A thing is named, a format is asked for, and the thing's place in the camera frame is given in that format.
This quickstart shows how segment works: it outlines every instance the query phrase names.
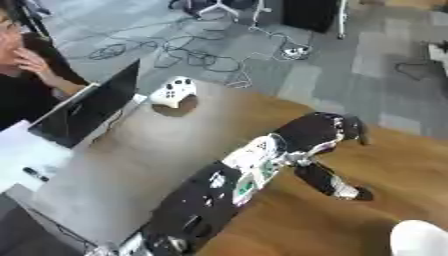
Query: paper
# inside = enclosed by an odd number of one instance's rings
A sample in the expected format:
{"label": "paper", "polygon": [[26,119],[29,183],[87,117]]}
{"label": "paper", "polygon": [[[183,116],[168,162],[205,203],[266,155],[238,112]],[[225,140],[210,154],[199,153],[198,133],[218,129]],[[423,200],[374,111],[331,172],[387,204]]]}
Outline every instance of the paper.
{"label": "paper", "polygon": [[30,167],[51,178],[54,170],[72,157],[71,150],[28,132],[30,124],[21,121],[0,132],[0,192],[16,183],[36,191],[42,182],[23,172]]}

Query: gray carpet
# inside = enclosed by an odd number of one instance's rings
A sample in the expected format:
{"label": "gray carpet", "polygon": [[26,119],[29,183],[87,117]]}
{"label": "gray carpet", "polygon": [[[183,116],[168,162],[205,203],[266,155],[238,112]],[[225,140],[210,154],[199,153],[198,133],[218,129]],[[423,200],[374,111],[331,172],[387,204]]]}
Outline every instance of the gray carpet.
{"label": "gray carpet", "polygon": [[[174,37],[194,34],[206,38],[224,37],[221,40],[195,39],[186,48],[207,51],[214,55],[244,60],[253,52],[268,56],[275,54],[282,39],[261,32],[248,32],[250,10],[244,12],[241,24],[234,24],[225,17],[216,21],[153,25],[112,34],[107,38],[103,31],[130,28],[166,21],[185,15],[179,10],[168,10],[164,0],[44,0],[55,13],[45,22],[56,40],[56,45],[70,57],[73,67],[87,79],[104,81],[137,58],[142,59],[139,88],[149,94],[172,76],[184,75],[196,79],[226,84],[246,81],[237,68],[237,62],[220,59],[205,70],[181,61],[175,61],[160,48],[149,45],[129,51],[125,55],[91,61],[82,57],[107,44],[122,43],[125,37],[129,48],[145,37]],[[307,104],[317,110],[359,115],[370,124],[399,129],[435,138],[448,138],[448,79],[441,65],[406,66],[403,69],[419,77],[414,81],[395,71],[395,64],[428,63],[428,53],[423,42],[448,39],[448,14],[424,12],[410,8],[353,3],[347,24],[348,36],[336,39],[336,27],[322,35],[278,25],[278,2],[268,1],[273,14],[264,16],[263,28],[288,34],[297,43],[311,42],[314,52],[306,61],[278,62],[266,56],[254,55],[245,61],[245,73],[252,80],[248,90]],[[207,15],[207,19],[222,16]],[[225,29],[216,33],[206,29]],[[79,40],[86,36],[91,38]],[[173,42],[182,45],[185,39]]]}

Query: person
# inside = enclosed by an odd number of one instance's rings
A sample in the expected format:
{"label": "person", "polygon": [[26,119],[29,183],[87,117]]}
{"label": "person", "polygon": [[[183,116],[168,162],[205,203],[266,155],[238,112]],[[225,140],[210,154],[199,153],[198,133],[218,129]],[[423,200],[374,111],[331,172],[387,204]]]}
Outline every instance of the person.
{"label": "person", "polygon": [[0,0],[0,131],[50,111],[55,92],[69,97],[88,85],[50,42],[21,34],[9,1]]}

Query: white controller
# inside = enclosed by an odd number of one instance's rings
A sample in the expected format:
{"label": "white controller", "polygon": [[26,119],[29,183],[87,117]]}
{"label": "white controller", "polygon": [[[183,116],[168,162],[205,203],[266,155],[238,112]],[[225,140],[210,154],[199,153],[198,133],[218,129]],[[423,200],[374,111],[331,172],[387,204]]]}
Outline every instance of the white controller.
{"label": "white controller", "polygon": [[180,102],[190,95],[197,95],[195,83],[188,77],[178,76],[153,92],[150,99],[153,104],[179,108]]}

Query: black hair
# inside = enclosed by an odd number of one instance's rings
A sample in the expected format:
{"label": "black hair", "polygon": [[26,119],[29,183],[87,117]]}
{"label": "black hair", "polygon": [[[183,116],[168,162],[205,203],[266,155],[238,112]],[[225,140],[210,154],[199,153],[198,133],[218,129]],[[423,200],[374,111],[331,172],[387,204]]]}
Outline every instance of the black hair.
{"label": "black hair", "polygon": [[17,8],[22,4],[22,0],[0,0],[0,10],[4,11],[9,19],[16,22],[19,20]]}

